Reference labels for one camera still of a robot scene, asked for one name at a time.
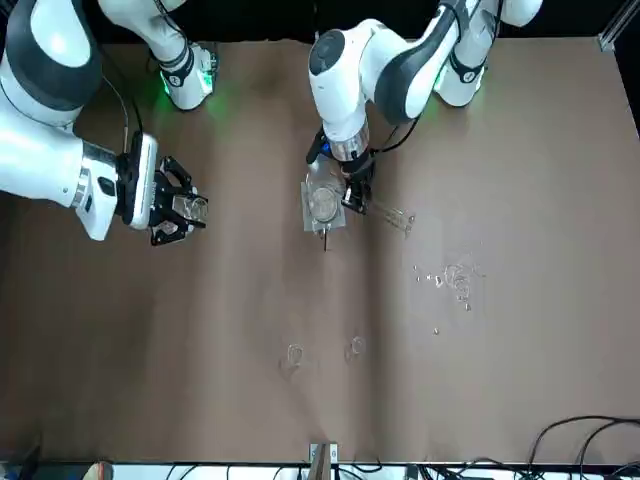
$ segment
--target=black background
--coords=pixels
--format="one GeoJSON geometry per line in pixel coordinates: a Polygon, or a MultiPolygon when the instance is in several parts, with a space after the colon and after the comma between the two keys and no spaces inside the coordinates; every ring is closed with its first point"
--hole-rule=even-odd
{"type": "Polygon", "coordinates": [[[636,15],[616,42],[616,58],[629,105],[640,135],[640,14],[636,15]]]}
{"type": "MultiPolygon", "coordinates": [[[[375,18],[404,37],[419,37],[437,0],[189,0],[171,16],[192,40],[237,42],[291,38],[313,41],[315,30],[350,28],[375,18]]],[[[505,26],[506,37],[595,36],[624,0],[545,0],[526,27],[505,26]]],[[[96,0],[84,0],[93,32],[100,42],[139,41],[112,25],[96,0]]]]}

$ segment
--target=metal bracket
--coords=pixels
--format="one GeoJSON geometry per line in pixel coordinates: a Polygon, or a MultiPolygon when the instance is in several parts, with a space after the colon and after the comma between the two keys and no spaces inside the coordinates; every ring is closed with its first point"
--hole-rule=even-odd
{"type": "Polygon", "coordinates": [[[318,447],[326,446],[329,454],[330,463],[338,463],[338,444],[337,443],[312,443],[309,445],[309,463],[313,464],[316,458],[318,447]]]}
{"type": "Polygon", "coordinates": [[[615,41],[640,11],[640,0],[627,0],[616,12],[605,29],[598,35],[598,43],[603,52],[612,52],[615,41]]]}

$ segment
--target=green led light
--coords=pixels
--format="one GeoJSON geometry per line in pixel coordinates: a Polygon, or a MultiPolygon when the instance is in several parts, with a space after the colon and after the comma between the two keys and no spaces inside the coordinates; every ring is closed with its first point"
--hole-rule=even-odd
{"type": "Polygon", "coordinates": [[[162,79],[162,84],[164,85],[164,93],[169,95],[169,85],[167,85],[167,81],[164,79],[164,75],[160,72],[160,78],[162,79]]]}
{"type": "Polygon", "coordinates": [[[211,92],[213,90],[213,78],[211,74],[204,73],[201,70],[198,70],[196,73],[198,74],[198,80],[200,80],[202,90],[205,92],[211,92]]]}
{"type": "Polygon", "coordinates": [[[448,68],[446,65],[440,69],[440,73],[438,73],[438,76],[436,77],[436,83],[433,86],[433,89],[436,92],[440,91],[440,87],[442,87],[442,82],[444,82],[444,77],[447,74],[447,70],[448,68]]]}

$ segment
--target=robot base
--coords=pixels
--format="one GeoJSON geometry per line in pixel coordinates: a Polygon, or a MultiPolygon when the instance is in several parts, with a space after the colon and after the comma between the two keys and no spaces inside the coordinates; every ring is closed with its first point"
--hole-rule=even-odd
{"type": "Polygon", "coordinates": [[[163,71],[161,75],[167,95],[176,107],[184,111],[198,107],[213,93],[218,70],[218,58],[215,53],[197,43],[192,43],[189,48],[193,53],[193,65],[182,85],[172,72],[163,71]]]}

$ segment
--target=power cord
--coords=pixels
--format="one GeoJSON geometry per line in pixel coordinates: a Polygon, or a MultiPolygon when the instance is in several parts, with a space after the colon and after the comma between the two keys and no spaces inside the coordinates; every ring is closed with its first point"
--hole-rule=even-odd
{"type": "Polygon", "coordinates": [[[111,83],[109,81],[109,79],[107,77],[104,76],[104,74],[102,75],[102,79],[105,81],[105,83],[107,85],[109,85],[111,87],[111,90],[113,90],[113,93],[116,94],[116,97],[118,97],[118,100],[120,101],[120,106],[122,107],[122,113],[124,114],[124,134],[123,134],[123,141],[122,141],[122,151],[124,153],[127,152],[127,146],[128,146],[128,139],[129,139],[129,113],[127,112],[127,107],[124,104],[124,100],[122,99],[122,95],[120,95],[120,92],[118,92],[118,89],[113,85],[113,83],[111,83]]]}

